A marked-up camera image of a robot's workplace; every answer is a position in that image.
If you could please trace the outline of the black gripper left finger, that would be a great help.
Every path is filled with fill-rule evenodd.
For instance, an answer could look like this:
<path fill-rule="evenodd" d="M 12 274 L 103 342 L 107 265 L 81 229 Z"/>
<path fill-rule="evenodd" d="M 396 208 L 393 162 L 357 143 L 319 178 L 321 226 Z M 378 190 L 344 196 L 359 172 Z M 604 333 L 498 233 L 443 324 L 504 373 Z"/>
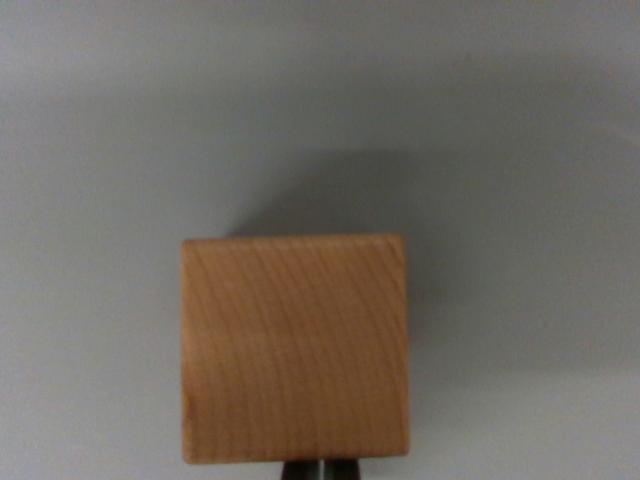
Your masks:
<path fill-rule="evenodd" d="M 318 460 L 294 460 L 283 464 L 281 480 L 319 480 L 321 462 Z"/>

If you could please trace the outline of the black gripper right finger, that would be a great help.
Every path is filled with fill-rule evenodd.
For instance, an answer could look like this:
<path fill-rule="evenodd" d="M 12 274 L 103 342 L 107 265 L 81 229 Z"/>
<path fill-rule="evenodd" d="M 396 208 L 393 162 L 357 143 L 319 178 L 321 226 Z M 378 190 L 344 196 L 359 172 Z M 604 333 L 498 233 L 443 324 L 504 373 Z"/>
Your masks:
<path fill-rule="evenodd" d="M 360 480 L 358 459 L 331 459 L 324 461 L 324 480 Z"/>

